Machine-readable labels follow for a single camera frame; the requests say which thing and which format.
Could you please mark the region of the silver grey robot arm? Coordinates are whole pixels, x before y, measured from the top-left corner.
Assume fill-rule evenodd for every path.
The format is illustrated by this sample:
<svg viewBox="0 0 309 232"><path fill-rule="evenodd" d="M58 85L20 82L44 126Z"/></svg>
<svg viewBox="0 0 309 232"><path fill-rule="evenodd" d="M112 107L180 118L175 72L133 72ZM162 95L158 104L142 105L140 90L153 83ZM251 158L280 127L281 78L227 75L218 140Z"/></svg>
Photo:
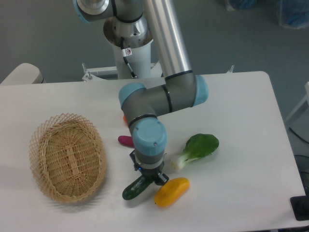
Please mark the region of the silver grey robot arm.
<svg viewBox="0 0 309 232"><path fill-rule="evenodd" d="M127 84L119 92L119 101L133 139L130 156L135 169L157 185L166 184L162 169L167 134L158 117L202 104L208 97L204 79L192 72L173 2L75 0L73 5L84 22L105 19L105 36L120 50L120 61L131 78L141 78L142 65L133 65L128 56L155 42L165 83L152 88Z"/></svg>

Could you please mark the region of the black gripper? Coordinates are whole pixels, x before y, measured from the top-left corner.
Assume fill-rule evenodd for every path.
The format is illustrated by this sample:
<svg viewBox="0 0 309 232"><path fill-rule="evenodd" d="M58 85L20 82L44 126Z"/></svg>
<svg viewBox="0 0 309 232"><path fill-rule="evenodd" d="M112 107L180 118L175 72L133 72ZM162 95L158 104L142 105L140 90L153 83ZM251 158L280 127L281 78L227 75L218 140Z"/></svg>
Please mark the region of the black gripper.
<svg viewBox="0 0 309 232"><path fill-rule="evenodd" d="M129 156L133 162L136 162L135 150L133 150L129 154ZM161 163L158 167L154 169L146 169L141 167L138 163L134 164L135 171L140 171L143 176L154 181L154 183L158 186L164 186L169 181L169 177L166 174L162 173L163 167L163 163Z"/></svg>

